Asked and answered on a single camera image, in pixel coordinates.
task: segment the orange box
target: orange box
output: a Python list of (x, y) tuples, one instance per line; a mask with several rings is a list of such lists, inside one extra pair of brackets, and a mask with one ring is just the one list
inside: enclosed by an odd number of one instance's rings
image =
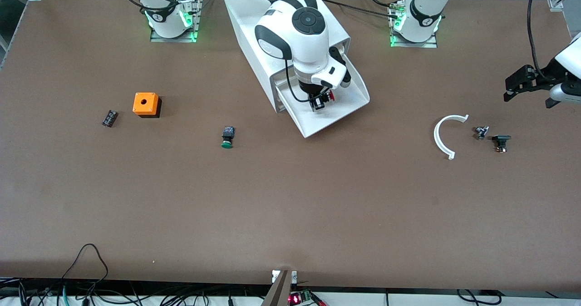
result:
[(135, 93), (133, 113), (141, 118), (159, 118), (162, 110), (162, 99), (156, 93)]

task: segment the white curved object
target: white curved object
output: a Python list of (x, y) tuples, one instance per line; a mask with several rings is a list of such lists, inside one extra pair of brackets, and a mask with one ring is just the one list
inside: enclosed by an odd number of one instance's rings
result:
[(461, 115), (445, 116), (444, 118), (442, 118), (442, 120), (440, 120), (440, 122), (438, 122), (438, 124), (436, 124), (436, 128), (434, 128), (434, 140), (436, 141), (436, 145), (438, 145), (438, 148), (440, 148), (442, 152), (448, 154), (448, 159), (454, 159), (454, 155), (456, 155), (456, 153), (449, 149), (448, 147), (446, 147), (446, 145), (442, 143), (442, 139), (440, 139), (440, 125), (442, 124), (442, 122), (446, 120), (456, 120), (464, 123), (466, 122), (466, 120), (468, 120), (468, 114), (466, 116)]

